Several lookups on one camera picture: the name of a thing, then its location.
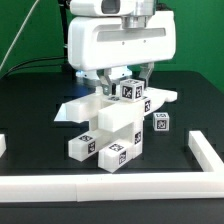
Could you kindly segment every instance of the cube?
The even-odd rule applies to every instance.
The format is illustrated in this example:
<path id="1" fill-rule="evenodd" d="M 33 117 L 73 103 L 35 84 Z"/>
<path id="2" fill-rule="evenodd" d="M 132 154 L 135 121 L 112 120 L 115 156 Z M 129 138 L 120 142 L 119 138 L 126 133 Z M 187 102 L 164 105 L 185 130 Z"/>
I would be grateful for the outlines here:
<path id="1" fill-rule="evenodd" d="M 155 131 L 169 131 L 170 117 L 168 113 L 153 113 L 153 127 Z"/>
<path id="2" fill-rule="evenodd" d="M 132 146 L 122 139 L 109 144 L 99 151 L 98 166 L 113 173 L 132 159 Z"/>
<path id="3" fill-rule="evenodd" d="M 144 101 L 145 101 L 145 116 L 150 114 L 151 112 L 151 99 L 149 99 L 148 97 L 144 97 Z"/>
<path id="4" fill-rule="evenodd" d="M 6 150 L 5 135 L 0 134 L 0 157 L 3 155 L 5 150 Z"/>
<path id="5" fill-rule="evenodd" d="M 135 130 L 134 145 L 132 147 L 132 159 L 142 153 L 143 146 L 143 129 Z"/>
<path id="6" fill-rule="evenodd" d="M 135 79 L 126 79 L 120 82 L 120 99 L 136 102 L 143 99 L 144 82 Z"/>
<path id="7" fill-rule="evenodd" d="M 88 131 L 68 142 L 69 157 L 80 162 L 98 152 L 111 138 L 103 130 Z"/>

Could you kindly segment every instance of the black tabletop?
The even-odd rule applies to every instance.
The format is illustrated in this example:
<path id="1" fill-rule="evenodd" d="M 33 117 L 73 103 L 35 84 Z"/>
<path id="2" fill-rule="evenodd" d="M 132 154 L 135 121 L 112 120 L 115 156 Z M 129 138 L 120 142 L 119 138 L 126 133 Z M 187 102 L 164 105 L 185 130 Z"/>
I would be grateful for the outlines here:
<path id="1" fill-rule="evenodd" d="M 201 130 L 224 157 L 224 95 L 195 72 L 154 72 L 150 86 L 178 92 L 164 104 L 170 131 L 144 121 L 143 153 L 115 173 L 201 171 L 187 141 Z M 68 141 L 88 123 L 54 122 L 62 103 L 94 92 L 60 73 L 17 74 L 0 81 L 0 134 L 7 150 L 0 175 L 104 174 L 97 154 L 84 162 L 68 157 Z M 223 199 L 0 204 L 2 223 L 220 223 Z"/>

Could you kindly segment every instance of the white robot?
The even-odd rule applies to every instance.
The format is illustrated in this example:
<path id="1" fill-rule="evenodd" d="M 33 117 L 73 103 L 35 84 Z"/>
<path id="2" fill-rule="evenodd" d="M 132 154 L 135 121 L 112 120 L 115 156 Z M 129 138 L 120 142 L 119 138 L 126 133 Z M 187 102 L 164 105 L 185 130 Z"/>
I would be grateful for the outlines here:
<path id="1" fill-rule="evenodd" d="M 148 87 L 154 62 L 172 59 L 176 43 L 173 12 L 157 12 L 155 2 L 71 1 L 78 17 L 69 27 L 69 63 L 102 84 L 63 104 L 55 118 L 89 121 L 89 131 L 69 141 L 71 158 L 83 161 L 99 152 L 98 166 L 116 171 L 142 153 L 144 116 L 177 99 L 176 92 Z M 113 80 L 134 64 L 141 64 L 143 81 L 126 79 L 113 89 Z"/>

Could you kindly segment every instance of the green backdrop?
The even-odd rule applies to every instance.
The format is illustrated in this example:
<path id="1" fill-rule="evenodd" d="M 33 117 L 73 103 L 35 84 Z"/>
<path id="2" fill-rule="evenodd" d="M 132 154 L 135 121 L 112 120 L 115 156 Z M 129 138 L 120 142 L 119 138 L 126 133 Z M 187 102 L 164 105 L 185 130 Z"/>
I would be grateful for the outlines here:
<path id="1" fill-rule="evenodd" d="M 167 3 L 175 12 L 177 51 L 173 60 L 157 63 L 156 70 L 197 71 L 224 92 L 224 1 L 160 2 Z M 0 61 L 33 3 L 34 0 L 1 0 Z M 57 0 L 40 0 L 4 71 L 24 60 L 62 55 L 63 37 Z"/>

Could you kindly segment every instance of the black cable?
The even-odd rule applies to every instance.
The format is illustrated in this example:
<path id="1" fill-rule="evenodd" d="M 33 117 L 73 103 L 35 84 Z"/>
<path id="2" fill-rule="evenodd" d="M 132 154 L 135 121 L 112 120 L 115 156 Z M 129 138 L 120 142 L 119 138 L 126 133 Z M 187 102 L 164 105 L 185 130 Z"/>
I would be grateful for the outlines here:
<path id="1" fill-rule="evenodd" d="M 55 65 L 34 65 L 34 66 L 26 66 L 26 67 L 18 67 L 11 71 L 6 72 L 1 79 L 7 78 L 11 73 L 22 70 L 22 69 L 29 69 L 29 68 L 43 68 L 43 67 L 56 67 L 56 66 L 63 66 L 63 64 L 55 64 Z"/>
<path id="2" fill-rule="evenodd" d="M 58 0 L 58 4 L 60 7 L 61 13 L 61 23 L 62 23 L 62 30 L 64 36 L 64 55 L 68 55 L 67 44 L 68 44 L 68 21 L 67 21 L 67 13 L 66 8 L 69 7 L 70 2 L 66 0 Z"/>
<path id="3" fill-rule="evenodd" d="M 54 60 L 60 60 L 60 59 L 67 59 L 67 56 L 63 56 L 63 57 L 45 57 L 45 58 L 35 58 L 35 59 L 32 59 L 32 60 L 29 60 L 29 61 L 25 61 L 25 62 L 22 62 L 14 67 L 12 67 L 11 69 L 9 69 L 8 72 L 16 69 L 16 68 L 19 68 L 23 65 L 27 65 L 27 64 L 30 64 L 30 63 L 35 63 L 35 62 L 41 62 L 41 61 L 54 61 Z"/>

